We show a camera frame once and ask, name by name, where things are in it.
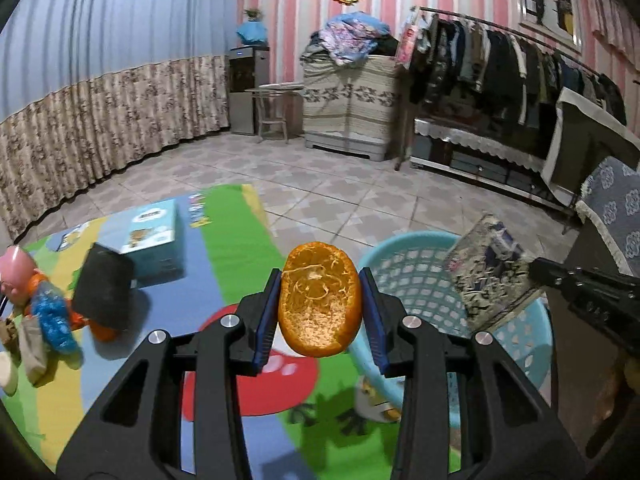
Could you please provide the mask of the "patterned snack wrapper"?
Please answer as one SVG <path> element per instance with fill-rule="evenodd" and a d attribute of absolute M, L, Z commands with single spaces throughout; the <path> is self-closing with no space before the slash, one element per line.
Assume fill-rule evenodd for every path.
<path fill-rule="evenodd" d="M 509 322 L 541 295 L 529 276 L 535 256 L 493 214 L 484 214 L 448 252 L 445 266 L 470 330 Z"/>

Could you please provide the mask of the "blue plastic bag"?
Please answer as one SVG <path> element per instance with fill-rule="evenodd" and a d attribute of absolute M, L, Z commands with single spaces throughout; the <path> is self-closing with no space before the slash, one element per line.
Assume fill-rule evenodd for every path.
<path fill-rule="evenodd" d="M 52 350 L 64 356 L 79 350 L 66 298 L 56 286 L 49 281 L 41 281 L 36 286 L 30 305 L 32 315 L 38 318 L 43 339 Z"/>

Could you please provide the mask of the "orange plastic bag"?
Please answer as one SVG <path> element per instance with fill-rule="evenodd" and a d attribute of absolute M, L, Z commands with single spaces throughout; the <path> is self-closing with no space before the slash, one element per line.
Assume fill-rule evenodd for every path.
<path fill-rule="evenodd" d="M 28 291 L 29 298 L 30 298 L 30 304 L 32 303 L 32 295 L 35 292 L 36 286 L 41 281 L 49 281 L 50 282 L 49 278 L 47 276 L 45 276 L 44 274 L 40 273 L 40 272 L 36 272 L 32 276 L 32 278 L 29 280 L 29 283 L 28 283 L 28 286 L 27 286 L 27 291 Z M 89 330 L 90 330 L 90 333 L 93 336 L 93 338 L 96 339 L 99 342 L 111 342 L 111 341 L 115 340 L 119 336 L 119 334 L 120 334 L 119 330 L 115 330 L 114 328 L 108 328 L 108 327 L 102 326 L 99 323 L 97 323 L 96 321 L 89 320 L 88 318 L 85 318 L 84 316 L 82 316 L 80 313 L 76 312 L 74 310 L 73 306 L 72 306 L 72 300 L 70 300 L 70 298 L 67 298 L 65 296 L 64 292 L 63 292 L 63 295 L 66 298 L 67 309 L 70 311 L 70 322 L 72 323 L 72 330 L 73 331 L 74 330 L 80 330 L 81 328 L 84 328 L 85 326 L 88 326 Z M 32 314 L 32 306 L 30 304 L 29 304 L 29 308 L 27 309 L 27 311 L 28 311 L 29 314 Z"/>

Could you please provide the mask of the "blue floral cloth cover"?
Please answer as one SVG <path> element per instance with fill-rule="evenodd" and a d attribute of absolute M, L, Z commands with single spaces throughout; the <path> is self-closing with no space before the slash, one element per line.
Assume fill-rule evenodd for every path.
<path fill-rule="evenodd" d="M 639 173 L 608 156 L 580 188 L 576 211 L 596 228 L 621 274 L 639 277 Z"/>

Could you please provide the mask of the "black ribbed cylinder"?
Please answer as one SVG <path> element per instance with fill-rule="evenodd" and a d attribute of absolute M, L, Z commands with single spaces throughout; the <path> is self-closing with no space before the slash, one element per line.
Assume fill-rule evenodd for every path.
<path fill-rule="evenodd" d="M 134 263 L 127 256 L 94 243 L 79 270 L 72 308 L 99 326 L 126 330 L 133 280 Z"/>

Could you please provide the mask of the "white round disc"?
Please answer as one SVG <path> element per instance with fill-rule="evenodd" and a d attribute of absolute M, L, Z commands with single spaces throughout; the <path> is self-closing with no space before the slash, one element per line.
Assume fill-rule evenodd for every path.
<path fill-rule="evenodd" d="M 17 389 L 17 368 L 9 352 L 0 352 L 0 387 L 7 396 L 13 396 Z"/>

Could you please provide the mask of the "colourful cartoon play mat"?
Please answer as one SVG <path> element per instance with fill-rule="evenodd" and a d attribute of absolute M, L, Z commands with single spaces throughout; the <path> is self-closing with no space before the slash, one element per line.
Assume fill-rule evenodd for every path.
<path fill-rule="evenodd" d="M 183 244 L 176 278 L 134 296 L 131 330 L 111 342 L 90 330 L 75 337 L 79 363 L 52 358 L 40 385 L 25 375 L 2 404 L 47 472 L 54 471 L 82 416 L 151 330 L 196 332 L 265 286 L 284 259 L 256 190 L 223 184 L 175 198 Z M 348 354 L 322 360 L 273 341 L 261 375 L 238 381 L 250 470 L 257 479 L 386 479 L 398 437 L 397 415 L 378 403 Z"/>

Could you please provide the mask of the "light blue plastic basket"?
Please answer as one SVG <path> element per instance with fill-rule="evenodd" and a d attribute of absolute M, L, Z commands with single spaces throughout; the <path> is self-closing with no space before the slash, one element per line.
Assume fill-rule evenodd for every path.
<path fill-rule="evenodd" d="M 398 235 L 372 249 L 359 265 L 370 269 L 378 290 L 399 298 L 408 314 L 423 318 L 442 333 L 466 337 L 470 331 L 465 308 L 444 266 L 457 239 L 457 235 L 440 231 Z M 548 398 L 553 336 L 546 300 L 535 300 L 491 333 Z M 356 413 L 372 422 L 396 422 L 405 379 L 387 379 L 380 374 L 364 328 L 349 346 L 349 354 L 359 373 Z"/>

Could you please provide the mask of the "blue tissue box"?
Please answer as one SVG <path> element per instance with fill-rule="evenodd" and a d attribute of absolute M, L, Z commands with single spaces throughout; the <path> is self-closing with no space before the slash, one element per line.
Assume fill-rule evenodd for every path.
<path fill-rule="evenodd" d="M 157 281 L 183 271 L 184 227 L 175 200 L 112 214 L 100 227 L 98 243 L 131 260 L 138 281 Z"/>

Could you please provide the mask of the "low bench with lace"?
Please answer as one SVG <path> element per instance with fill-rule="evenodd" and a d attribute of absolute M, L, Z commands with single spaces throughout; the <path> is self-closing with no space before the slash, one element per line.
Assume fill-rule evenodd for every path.
<path fill-rule="evenodd" d="M 471 131 L 416 118 L 409 162 L 530 204 L 568 211 L 542 180 L 540 158 Z"/>

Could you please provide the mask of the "clothes rack with garments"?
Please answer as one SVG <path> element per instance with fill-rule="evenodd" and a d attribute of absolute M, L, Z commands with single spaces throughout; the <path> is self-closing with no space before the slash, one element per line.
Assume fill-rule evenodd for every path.
<path fill-rule="evenodd" d="M 413 6 L 396 51 L 400 160 L 416 118 L 442 140 L 540 171 L 556 121 L 555 105 L 570 90 L 626 124 L 620 87 L 543 41 L 472 16 Z"/>

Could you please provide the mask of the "small folding table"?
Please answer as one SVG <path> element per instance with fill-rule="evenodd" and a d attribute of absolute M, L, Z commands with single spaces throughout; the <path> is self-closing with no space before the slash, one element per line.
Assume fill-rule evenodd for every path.
<path fill-rule="evenodd" d="M 280 131 L 285 144 L 291 140 L 288 126 L 288 104 L 293 98 L 301 98 L 304 94 L 302 82 L 277 82 L 261 84 L 245 90 L 255 105 L 256 126 L 254 127 L 257 143 L 265 141 L 265 135 Z"/>

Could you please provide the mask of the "floral blue curtain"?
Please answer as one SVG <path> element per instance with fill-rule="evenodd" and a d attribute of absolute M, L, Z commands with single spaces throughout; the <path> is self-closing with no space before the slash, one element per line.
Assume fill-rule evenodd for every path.
<path fill-rule="evenodd" d="M 20 0 L 1 32 L 1 224 L 19 237 L 145 156 L 229 125 L 236 0 Z"/>

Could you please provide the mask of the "blue covered water bottle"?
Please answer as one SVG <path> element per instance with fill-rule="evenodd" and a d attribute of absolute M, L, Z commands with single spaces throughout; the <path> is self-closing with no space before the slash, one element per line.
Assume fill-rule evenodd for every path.
<path fill-rule="evenodd" d="M 262 22 L 262 11 L 258 8 L 247 8 L 244 15 L 246 20 L 236 29 L 236 36 L 242 46 L 267 47 L 268 32 Z"/>

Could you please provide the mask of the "framed wall picture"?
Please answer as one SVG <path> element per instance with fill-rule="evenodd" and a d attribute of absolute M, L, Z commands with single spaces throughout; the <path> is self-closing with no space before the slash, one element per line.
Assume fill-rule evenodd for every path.
<path fill-rule="evenodd" d="M 582 53 L 578 0 L 520 0 L 518 8 L 525 28 Z"/>

